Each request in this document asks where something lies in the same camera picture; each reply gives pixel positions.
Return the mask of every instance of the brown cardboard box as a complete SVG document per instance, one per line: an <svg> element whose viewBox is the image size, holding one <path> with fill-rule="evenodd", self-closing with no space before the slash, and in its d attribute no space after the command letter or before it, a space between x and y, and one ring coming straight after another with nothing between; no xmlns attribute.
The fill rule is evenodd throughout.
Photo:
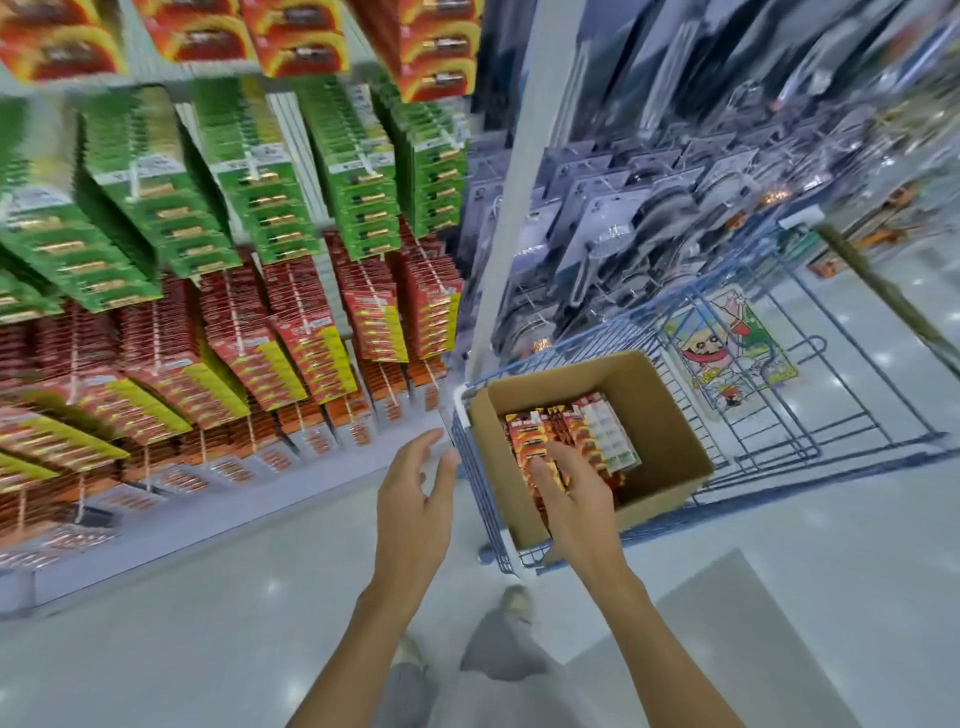
<svg viewBox="0 0 960 728"><path fill-rule="evenodd" d="M597 391L607 396L642 461L626 472L622 496L627 503L616 512L621 531L677 508L712 475L703 446L641 352L497 379L476 394L469 416L493 499L517 548L542 544L550 534L527 494L500 418Z"/></svg>

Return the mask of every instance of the white shelf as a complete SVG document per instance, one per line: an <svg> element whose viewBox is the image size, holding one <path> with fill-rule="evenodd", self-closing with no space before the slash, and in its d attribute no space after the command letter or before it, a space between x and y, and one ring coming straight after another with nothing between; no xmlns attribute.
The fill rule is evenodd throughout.
<svg viewBox="0 0 960 728"><path fill-rule="evenodd" d="M63 556L32 578L0 571L0 617L71 595L386 468L400 446L433 427L444 427L438 411L378 432L367 448L331 453L262 485L211 486L195 496L171 497L154 513L121 522L116 538Z"/></svg>

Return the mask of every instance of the shopping cart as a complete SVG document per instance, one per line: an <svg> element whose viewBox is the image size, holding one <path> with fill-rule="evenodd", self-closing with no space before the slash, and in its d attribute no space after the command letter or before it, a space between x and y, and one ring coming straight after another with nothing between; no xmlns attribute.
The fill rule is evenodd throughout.
<svg viewBox="0 0 960 728"><path fill-rule="evenodd" d="M688 358L684 345L694 339L714 349L714 361L723 359L721 376ZM761 243L689 285L662 291L635 310L458 388L451 435L490 538L482 561L495 561L507 573L563 565L544 564L550 542L515 548L470 434L471 398L493 379L631 349L656 366L715 470L683 507L623 531L624 545L813 488L960 454L775 246Z"/></svg>

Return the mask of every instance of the leg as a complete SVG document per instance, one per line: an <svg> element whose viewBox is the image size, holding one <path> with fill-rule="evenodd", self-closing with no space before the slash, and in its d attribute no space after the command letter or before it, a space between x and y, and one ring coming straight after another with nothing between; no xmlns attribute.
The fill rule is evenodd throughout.
<svg viewBox="0 0 960 728"><path fill-rule="evenodd" d="M427 680L426 665L417 646L404 635L396 649L372 728L424 728L436 697L436 688Z"/></svg>
<svg viewBox="0 0 960 728"><path fill-rule="evenodd" d="M491 680L515 682L547 671L548 658L530 629L530 597L523 587L508 589L497 609L480 621L460 669L483 672Z"/></svg>

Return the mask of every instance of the pants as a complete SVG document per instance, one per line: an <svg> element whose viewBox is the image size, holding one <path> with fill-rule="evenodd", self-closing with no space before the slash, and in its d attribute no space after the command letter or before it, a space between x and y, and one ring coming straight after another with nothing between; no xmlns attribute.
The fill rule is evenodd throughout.
<svg viewBox="0 0 960 728"><path fill-rule="evenodd" d="M483 672L491 680L515 682L547 671L547 657L534 642L529 622L494 609L473 632L460 670ZM423 728L437 697L425 671L394 665L372 728Z"/></svg>

